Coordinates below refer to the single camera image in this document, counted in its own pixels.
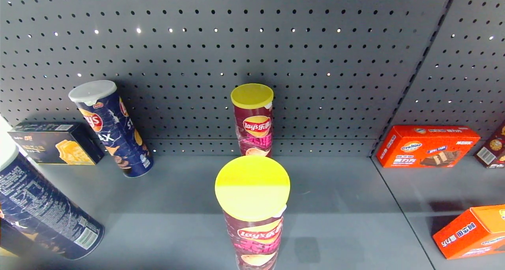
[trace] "perforated metal panel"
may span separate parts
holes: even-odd
[[[486,139],[505,119],[505,0],[454,0],[393,124],[462,124]]]
[[[372,149],[374,142],[373,139],[277,139],[273,150],[277,156],[363,156]],[[157,154],[240,155],[234,139],[152,139],[148,144]]]
[[[81,119],[69,90],[106,78],[146,138],[234,139],[256,81],[277,138],[377,139],[444,2],[1,0],[2,116]]]

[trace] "yellow lid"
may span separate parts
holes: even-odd
[[[264,84],[246,83],[231,92],[231,101],[239,108],[257,109],[267,106],[274,99],[274,91]]]
[[[222,209],[243,221],[262,221],[281,211],[289,197],[289,176],[271,158],[243,156],[227,163],[216,178]]]

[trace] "white object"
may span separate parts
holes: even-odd
[[[113,81],[101,79],[90,81],[79,85],[68,93],[68,98],[73,102],[83,102],[87,106],[96,103],[98,99],[107,97],[116,91],[117,87]]]
[[[2,151],[0,152],[0,171],[3,171],[14,159],[18,156],[19,149],[11,137],[7,133],[0,137],[2,143]]]

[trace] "barcode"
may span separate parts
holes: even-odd
[[[56,129],[54,129],[54,131],[66,131],[70,128],[72,128],[73,125],[60,125],[58,127],[56,127]]]
[[[490,164],[496,158],[495,155],[493,155],[485,146],[480,149],[477,156],[486,164]]]
[[[92,232],[90,229],[86,228],[82,232],[81,236],[79,236],[74,243],[76,243],[78,246],[88,250],[93,243],[95,243],[96,239],[98,238],[98,235],[94,232]]]

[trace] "ovaltine logo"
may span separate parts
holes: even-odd
[[[415,150],[417,150],[418,148],[420,148],[423,144],[421,142],[418,142],[418,141],[412,141],[412,142],[408,142],[405,144],[405,146],[402,146],[402,151],[406,152],[406,153],[411,153]]]
[[[245,227],[237,231],[238,236],[243,239],[253,240],[262,244],[274,242],[281,234],[282,218],[256,227]]]
[[[257,138],[268,135],[272,121],[270,117],[258,115],[247,117],[244,121],[244,129],[251,135]]]
[[[81,109],[81,108],[79,108],[79,110],[81,111],[82,115],[84,116],[84,118],[86,119],[88,124],[90,124],[93,131],[100,132],[101,128],[103,126],[103,121],[101,120],[99,115],[96,113],[91,113],[91,112]]]
[[[121,97],[119,98],[119,109],[121,110],[121,113],[125,116],[125,117],[128,117],[128,112],[126,111],[126,107],[123,103],[123,100],[121,99]]]

